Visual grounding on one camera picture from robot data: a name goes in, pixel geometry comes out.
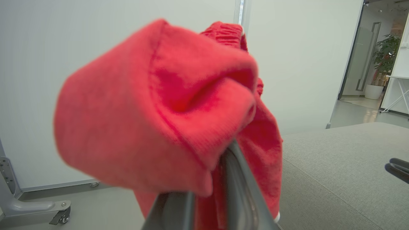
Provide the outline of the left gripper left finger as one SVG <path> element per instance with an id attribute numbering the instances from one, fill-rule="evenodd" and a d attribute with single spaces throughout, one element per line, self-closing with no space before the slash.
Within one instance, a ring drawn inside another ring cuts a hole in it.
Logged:
<path id="1" fill-rule="evenodd" d="M 194 230 L 193 192 L 159 194 L 146 217 L 142 230 Z"/>

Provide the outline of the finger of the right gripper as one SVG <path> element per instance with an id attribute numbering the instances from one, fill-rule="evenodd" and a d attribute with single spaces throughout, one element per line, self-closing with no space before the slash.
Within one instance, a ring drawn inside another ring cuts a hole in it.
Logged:
<path id="1" fill-rule="evenodd" d="M 407 174 L 409 176 L 409 162 L 398 159 L 398 158 L 391 158 L 390 164 L 399 169 L 402 173 Z"/>

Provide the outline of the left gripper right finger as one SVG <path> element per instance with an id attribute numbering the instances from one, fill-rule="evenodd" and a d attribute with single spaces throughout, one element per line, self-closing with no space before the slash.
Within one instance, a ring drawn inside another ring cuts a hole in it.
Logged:
<path id="1" fill-rule="evenodd" d="M 251 169 L 234 140 L 221 157 L 227 230 L 281 230 L 270 213 Z"/>

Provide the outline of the red garment with white trim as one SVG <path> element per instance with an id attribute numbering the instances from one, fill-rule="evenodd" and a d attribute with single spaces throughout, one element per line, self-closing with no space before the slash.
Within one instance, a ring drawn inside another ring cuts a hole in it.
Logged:
<path id="1" fill-rule="evenodd" d="M 195 230 L 227 230 L 220 159 L 236 140 L 274 222 L 282 138 L 243 27 L 201 33 L 158 19 L 65 81 L 54 114 L 61 158 L 131 189 L 147 218 L 156 197 L 191 191 Z"/>

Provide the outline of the white plant pot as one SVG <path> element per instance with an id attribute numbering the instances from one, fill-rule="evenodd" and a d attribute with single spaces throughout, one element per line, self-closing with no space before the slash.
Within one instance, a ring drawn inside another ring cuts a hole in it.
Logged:
<path id="1" fill-rule="evenodd" d="M 371 100 L 378 100 L 383 92 L 384 86 L 367 85 L 364 90 L 364 97 Z"/>

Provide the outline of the white folding table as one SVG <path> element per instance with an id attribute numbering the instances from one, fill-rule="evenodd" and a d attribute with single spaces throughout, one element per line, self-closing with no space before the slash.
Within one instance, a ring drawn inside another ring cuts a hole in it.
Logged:
<path id="1" fill-rule="evenodd" d="M 397 112 L 409 116 L 409 78 L 391 76 L 380 113 Z"/>

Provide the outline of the frosted glass door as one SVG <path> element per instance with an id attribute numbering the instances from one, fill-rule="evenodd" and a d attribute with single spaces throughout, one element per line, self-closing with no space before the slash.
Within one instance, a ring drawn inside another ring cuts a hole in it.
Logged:
<path id="1" fill-rule="evenodd" d="M 381 24 L 374 22 L 370 30 L 358 27 L 340 97 L 364 95 Z"/>

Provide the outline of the black caster wheel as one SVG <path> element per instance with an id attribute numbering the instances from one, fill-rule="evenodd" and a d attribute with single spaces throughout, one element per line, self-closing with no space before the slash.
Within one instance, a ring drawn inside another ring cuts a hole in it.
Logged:
<path id="1" fill-rule="evenodd" d="M 66 224 L 70 220 L 71 208 L 59 211 L 53 219 L 49 222 L 50 225 Z"/>

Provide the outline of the green potted plant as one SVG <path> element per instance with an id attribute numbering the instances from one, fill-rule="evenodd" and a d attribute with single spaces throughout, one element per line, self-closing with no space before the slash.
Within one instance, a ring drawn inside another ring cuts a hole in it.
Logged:
<path id="1" fill-rule="evenodd" d="M 379 50 L 373 55 L 375 73 L 371 85 L 374 86 L 381 86 L 387 75 L 391 75 L 400 47 L 400 35 L 392 33 L 384 37 L 384 40 L 377 42 Z"/>

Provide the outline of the grey partition foot with bracket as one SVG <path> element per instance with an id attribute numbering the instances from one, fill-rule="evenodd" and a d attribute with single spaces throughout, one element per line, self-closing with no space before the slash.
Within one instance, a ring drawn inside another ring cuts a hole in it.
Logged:
<path id="1" fill-rule="evenodd" d="M 42 201 L 25 202 L 19 200 L 22 191 L 16 181 L 16 176 L 9 158 L 6 157 L 2 142 L 0 140 L 0 221 L 4 218 L 19 216 L 48 214 L 71 208 L 72 202 L 64 201 Z"/>

